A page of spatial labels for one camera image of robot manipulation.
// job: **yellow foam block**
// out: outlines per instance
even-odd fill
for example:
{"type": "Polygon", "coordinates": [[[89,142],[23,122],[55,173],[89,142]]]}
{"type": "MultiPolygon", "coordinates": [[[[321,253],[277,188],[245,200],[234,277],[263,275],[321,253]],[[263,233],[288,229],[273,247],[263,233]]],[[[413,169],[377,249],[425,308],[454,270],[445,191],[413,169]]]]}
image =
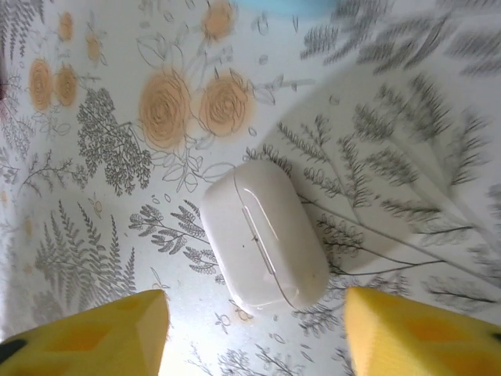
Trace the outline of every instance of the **yellow foam block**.
{"type": "Polygon", "coordinates": [[[164,292],[144,291],[7,339],[0,374],[157,375],[167,330],[164,292]]]}
{"type": "Polygon", "coordinates": [[[351,287],[345,323],[357,376],[500,376],[501,327],[351,287]]]}

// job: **blue object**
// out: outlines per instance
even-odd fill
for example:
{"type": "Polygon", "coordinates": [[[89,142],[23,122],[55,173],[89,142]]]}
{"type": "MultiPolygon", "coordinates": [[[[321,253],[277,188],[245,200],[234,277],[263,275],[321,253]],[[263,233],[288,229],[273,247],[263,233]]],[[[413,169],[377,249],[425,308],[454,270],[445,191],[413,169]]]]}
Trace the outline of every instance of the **blue object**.
{"type": "Polygon", "coordinates": [[[285,15],[321,16],[334,10],[337,0],[235,0],[237,3],[285,15]]]}

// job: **floral pattern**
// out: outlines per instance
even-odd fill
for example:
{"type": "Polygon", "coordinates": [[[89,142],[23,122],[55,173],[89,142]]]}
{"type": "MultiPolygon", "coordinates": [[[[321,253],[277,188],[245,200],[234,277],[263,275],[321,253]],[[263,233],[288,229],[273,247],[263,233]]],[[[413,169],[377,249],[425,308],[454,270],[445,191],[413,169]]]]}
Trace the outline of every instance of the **floral pattern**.
{"type": "Polygon", "coordinates": [[[160,374],[352,376],[350,286],[501,324],[501,3],[112,6],[0,2],[3,338],[160,288],[160,374]],[[245,313],[202,227],[204,191],[254,159],[323,243],[307,309],[245,313]]]}

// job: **black tip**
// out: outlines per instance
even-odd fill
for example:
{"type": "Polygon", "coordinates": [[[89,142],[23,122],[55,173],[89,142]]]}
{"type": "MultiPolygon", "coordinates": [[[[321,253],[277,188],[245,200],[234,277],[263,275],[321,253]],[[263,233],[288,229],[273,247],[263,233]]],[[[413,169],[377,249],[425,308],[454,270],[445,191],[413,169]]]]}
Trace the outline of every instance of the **black tip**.
{"type": "Polygon", "coordinates": [[[4,342],[0,344],[0,364],[5,362],[12,355],[26,346],[28,342],[24,339],[15,339],[14,341],[4,342]]]}

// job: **white earbuds case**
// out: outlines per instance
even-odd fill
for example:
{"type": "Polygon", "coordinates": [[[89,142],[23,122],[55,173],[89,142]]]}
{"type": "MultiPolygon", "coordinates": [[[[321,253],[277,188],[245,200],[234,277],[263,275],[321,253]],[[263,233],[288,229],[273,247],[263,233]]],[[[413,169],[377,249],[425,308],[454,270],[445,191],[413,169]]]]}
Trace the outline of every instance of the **white earbuds case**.
{"type": "Polygon", "coordinates": [[[329,268],[285,172],[249,161],[209,187],[202,223],[235,303],[252,315],[321,299],[329,268]]]}

